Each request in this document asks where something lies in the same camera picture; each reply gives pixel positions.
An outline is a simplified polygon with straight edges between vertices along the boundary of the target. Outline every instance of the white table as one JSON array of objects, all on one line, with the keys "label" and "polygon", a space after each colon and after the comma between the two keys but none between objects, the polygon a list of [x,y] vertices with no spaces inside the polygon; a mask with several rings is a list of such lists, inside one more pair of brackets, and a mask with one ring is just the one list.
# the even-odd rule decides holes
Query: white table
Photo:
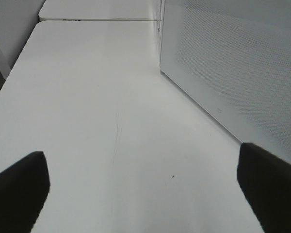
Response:
[{"label": "white table", "polygon": [[154,20],[158,0],[46,0],[43,20]]},{"label": "white table", "polygon": [[160,73],[154,22],[47,21],[0,92],[0,171],[44,151],[33,233],[261,233],[239,143]]}]

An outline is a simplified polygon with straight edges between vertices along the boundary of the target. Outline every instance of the black object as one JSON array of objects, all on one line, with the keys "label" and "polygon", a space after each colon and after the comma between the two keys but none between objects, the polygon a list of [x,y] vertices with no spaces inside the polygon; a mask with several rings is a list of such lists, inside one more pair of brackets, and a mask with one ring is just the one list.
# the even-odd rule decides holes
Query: black object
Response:
[{"label": "black object", "polygon": [[0,233],[29,233],[49,187],[43,152],[33,152],[0,173]]},{"label": "black object", "polygon": [[266,233],[291,233],[291,165],[254,145],[241,145],[238,183]]}]

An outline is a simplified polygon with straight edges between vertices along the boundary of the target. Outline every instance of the white tabletop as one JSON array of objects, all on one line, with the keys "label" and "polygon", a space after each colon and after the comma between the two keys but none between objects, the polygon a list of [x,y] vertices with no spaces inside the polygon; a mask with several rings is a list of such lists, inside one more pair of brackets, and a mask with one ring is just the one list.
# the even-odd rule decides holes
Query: white tabletop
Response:
[{"label": "white tabletop", "polygon": [[154,20],[158,0],[46,0],[43,20]]},{"label": "white tabletop", "polygon": [[44,151],[34,233],[261,233],[239,143],[160,73],[153,22],[47,21],[0,92],[0,171]]}]

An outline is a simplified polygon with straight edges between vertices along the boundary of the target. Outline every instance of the white wall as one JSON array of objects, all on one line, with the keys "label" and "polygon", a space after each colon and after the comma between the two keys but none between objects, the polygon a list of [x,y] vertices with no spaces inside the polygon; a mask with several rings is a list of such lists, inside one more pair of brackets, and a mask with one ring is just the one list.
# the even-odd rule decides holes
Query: white wall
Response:
[{"label": "white wall", "polygon": [[10,68],[38,23],[44,1],[0,0],[0,49]]}]

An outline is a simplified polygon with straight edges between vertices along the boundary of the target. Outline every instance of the gray partition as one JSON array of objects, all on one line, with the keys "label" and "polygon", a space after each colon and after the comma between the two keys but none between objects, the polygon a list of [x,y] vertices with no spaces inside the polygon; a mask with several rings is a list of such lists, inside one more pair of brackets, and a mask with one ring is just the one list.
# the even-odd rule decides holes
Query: gray partition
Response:
[{"label": "gray partition", "polygon": [[45,0],[0,0],[0,71],[4,78],[13,67]]},{"label": "gray partition", "polygon": [[166,0],[161,70],[239,140],[291,163],[291,0]]}]

